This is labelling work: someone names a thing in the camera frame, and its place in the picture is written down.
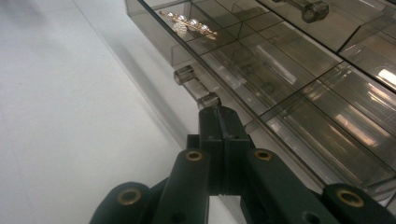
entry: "smoky plastic storage bin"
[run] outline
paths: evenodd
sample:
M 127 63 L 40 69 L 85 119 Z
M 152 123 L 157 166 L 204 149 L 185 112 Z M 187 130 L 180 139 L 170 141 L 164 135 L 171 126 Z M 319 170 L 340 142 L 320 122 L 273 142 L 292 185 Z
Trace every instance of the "smoky plastic storage bin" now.
M 196 76 L 215 81 L 211 90 L 226 90 L 319 185 L 345 182 L 385 201 L 396 190 L 396 97 L 363 67 L 375 63 L 358 54 L 384 50 L 371 44 L 393 34 L 394 23 L 386 23 L 394 20 L 392 8 L 328 2 L 329 15 L 310 23 L 299 21 L 301 11 L 289 3 L 266 0 L 127 0 L 127 7 L 176 70 L 201 66 Z M 164 16 L 169 12 L 196 19 L 210 33 L 180 32 L 177 21 Z M 373 31 L 374 21 L 383 28 Z M 394 47 L 391 38 L 385 42 L 386 50 Z M 390 73 L 394 55 L 377 60 Z M 188 83 L 190 90 L 201 84 L 212 85 Z

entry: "screw hole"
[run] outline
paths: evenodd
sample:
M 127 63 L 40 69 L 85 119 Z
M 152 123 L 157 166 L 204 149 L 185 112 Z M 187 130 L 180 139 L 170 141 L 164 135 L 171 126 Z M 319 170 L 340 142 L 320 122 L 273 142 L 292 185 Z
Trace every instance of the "screw hole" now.
M 122 205 L 131 205 L 136 203 L 142 197 L 142 193 L 138 189 L 125 189 L 119 193 L 117 201 Z
M 363 207 L 364 201 L 363 199 L 357 195 L 356 193 L 346 190 L 339 189 L 337 191 L 337 197 L 341 200 L 341 202 L 346 203 L 353 207 Z
M 320 224 L 320 218 L 313 213 L 305 213 L 303 218 L 310 224 Z
M 272 155 L 265 151 L 256 151 L 254 155 L 261 161 L 269 161 L 272 158 Z
M 176 212 L 172 215 L 171 220 L 173 223 L 183 223 L 186 221 L 186 215 L 181 212 Z
M 199 161 L 202 157 L 202 153 L 198 151 L 190 151 L 186 154 L 186 159 L 189 161 Z

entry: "plastic compartment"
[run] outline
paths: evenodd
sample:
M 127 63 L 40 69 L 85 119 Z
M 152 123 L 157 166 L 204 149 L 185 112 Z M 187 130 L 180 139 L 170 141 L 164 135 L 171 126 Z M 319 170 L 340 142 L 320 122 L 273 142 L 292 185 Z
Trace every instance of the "plastic compartment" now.
M 373 75 L 392 71 L 391 9 L 375 1 L 330 0 L 325 20 L 306 23 L 296 8 L 268 0 L 297 29 L 256 1 L 163 2 L 127 0 L 127 5 L 130 17 L 170 64 L 176 69 L 200 64 L 205 71 L 197 71 L 199 80 L 218 82 L 206 83 L 208 90 L 232 96 L 251 116 L 246 120 L 255 119 L 274 133 L 288 155 L 321 183 L 346 182 L 377 200 L 393 194 L 396 97 L 391 85 Z M 160 11 L 194 18 L 216 34 L 188 30 L 178 35 Z M 384 49 L 377 39 L 386 40 Z M 388 65 L 371 73 L 382 84 L 343 63 L 337 50 L 361 70 Z M 383 57 L 364 61 L 368 53 Z M 194 82 L 185 84 L 195 99 L 207 94 Z
M 307 23 L 302 19 L 301 10 L 287 2 L 258 1 L 334 51 L 343 47 L 359 26 L 383 15 L 386 7 L 375 0 L 326 0 L 330 7 L 327 17 Z
M 353 35 L 341 55 L 396 91 L 396 12 L 364 24 Z
M 353 96 L 350 104 L 330 88 L 340 82 L 317 80 L 262 120 L 327 184 L 343 181 L 384 200 L 395 190 L 396 138 L 352 105 Z

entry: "brass insert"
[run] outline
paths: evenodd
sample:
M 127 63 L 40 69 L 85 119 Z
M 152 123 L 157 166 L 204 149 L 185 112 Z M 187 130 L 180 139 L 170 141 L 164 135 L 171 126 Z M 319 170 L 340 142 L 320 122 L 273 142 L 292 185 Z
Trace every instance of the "brass insert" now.
M 204 155 L 199 151 L 189 151 L 186 154 L 186 159 L 189 161 L 200 161 L 203 157 Z
M 261 161 L 269 161 L 272 159 L 272 155 L 269 152 L 262 151 L 262 150 L 257 150 L 254 152 L 254 156 L 261 160 Z
M 347 190 L 347 189 L 339 189 L 337 190 L 337 197 L 341 202 L 346 203 L 352 207 L 363 207 L 364 201 L 358 194 Z
M 137 203 L 142 198 L 139 189 L 125 189 L 117 196 L 117 201 L 122 205 L 131 205 Z

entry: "white surface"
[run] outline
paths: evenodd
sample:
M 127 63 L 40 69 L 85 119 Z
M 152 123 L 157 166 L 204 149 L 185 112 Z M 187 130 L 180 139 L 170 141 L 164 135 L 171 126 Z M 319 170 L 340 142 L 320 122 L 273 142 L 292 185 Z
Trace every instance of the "white surface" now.
M 168 176 L 198 112 L 172 72 L 122 0 L 1 0 L 0 223 L 88 223 Z

